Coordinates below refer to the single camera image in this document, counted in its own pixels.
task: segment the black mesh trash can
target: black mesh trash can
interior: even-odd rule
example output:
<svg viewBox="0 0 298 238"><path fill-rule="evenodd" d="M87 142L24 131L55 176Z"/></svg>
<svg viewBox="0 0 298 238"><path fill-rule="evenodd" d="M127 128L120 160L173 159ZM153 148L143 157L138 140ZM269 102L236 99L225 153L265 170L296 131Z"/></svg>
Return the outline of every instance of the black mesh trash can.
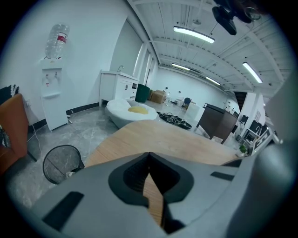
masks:
<svg viewBox="0 0 298 238"><path fill-rule="evenodd" d="M60 145L47 153L42 169L48 181L59 184L67 178L68 172L78 172L84 167L77 148L72 145Z"/></svg>

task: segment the black baseboard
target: black baseboard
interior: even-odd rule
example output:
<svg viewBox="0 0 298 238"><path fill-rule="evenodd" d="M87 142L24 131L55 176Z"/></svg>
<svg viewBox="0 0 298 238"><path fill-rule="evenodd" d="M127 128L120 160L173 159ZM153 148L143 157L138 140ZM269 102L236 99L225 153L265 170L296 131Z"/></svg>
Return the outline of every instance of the black baseboard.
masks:
<svg viewBox="0 0 298 238"><path fill-rule="evenodd" d="M45 126L47 124L47 121L45 119L41 120L41 121L38 121L36 123L34 123L34 129L37 130L43 126ZM33 126L28 126L28 132L31 132L33 133L34 132L34 129L33 129Z"/></svg>
<svg viewBox="0 0 298 238"><path fill-rule="evenodd" d="M76 108L67 110L66 111L66 114L67 115L71 115L71 114L74 114L74 113L77 113L77 112L81 112L81 111L85 111L87 109L90 109L90 108L93 108L93 107L97 107L97 106L99 106L99 102L88 104L88 105L84 105L84 106L79 106L79 107L76 107ZM35 130L37 130L37 129L45 126L46 124L47 124L46 119L43 119L41 121L38 121L38 122L34 123L33 125L34 125ZM34 132L32 125L28 127L28 132Z"/></svg>
<svg viewBox="0 0 298 238"><path fill-rule="evenodd" d="M95 103L88 104L88 105L85 105L85 106L79 106L79 107L76 107L76 108L67 110L66 111L66 114L67 115L71 115L71 114L74 114L74 113L77 113L77 112L81 112L81 111L85 111L87 109L90 109L90 108L93 108L93 107L97 107L97 106L99 106L99 102L95 102Z"/></svg>

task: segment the white cabinet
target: white cabinet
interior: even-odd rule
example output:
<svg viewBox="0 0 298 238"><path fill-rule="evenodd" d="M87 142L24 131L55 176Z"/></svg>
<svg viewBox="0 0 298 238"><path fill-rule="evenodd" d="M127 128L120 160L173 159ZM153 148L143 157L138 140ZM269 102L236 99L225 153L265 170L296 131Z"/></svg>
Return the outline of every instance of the white cabinet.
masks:
<svg viewBox="0 0 298 238"><path fill-rule="evenodd" d="M139 80L121 72L101 72L99 106L113 99L135 100Z"/></svg>

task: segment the ceiling-mounted camera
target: ceiling-mounted camera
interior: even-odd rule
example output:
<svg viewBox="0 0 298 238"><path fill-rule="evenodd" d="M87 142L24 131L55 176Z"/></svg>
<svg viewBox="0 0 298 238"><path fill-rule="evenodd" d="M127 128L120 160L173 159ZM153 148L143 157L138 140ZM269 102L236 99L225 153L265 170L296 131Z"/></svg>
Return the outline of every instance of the ceiling-mounted camera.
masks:
<svg viewBox="0 0 298 238"><path fill-rule="evenodd" d="M240 0L214 0L218 7L213 7L212 12L216 21L231 35L236 35L237 30L233 22L234 16L244 23L251 23L260 19L261 15L252 1Z"/></svg>

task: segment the orange chair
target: orange chair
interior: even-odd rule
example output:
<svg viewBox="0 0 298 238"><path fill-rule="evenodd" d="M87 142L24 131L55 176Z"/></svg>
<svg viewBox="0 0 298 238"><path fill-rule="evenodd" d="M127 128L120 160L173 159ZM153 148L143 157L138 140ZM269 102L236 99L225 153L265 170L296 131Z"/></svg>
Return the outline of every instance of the orange chair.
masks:
<svg viewBox="0 0 298 238"><path fill-rule="evenodd" d="M11 143L11 148L0 145L0 175L27 153L36 161L27 151L28 119L22 94L16 94L0 105L0 125Z"/></svg>

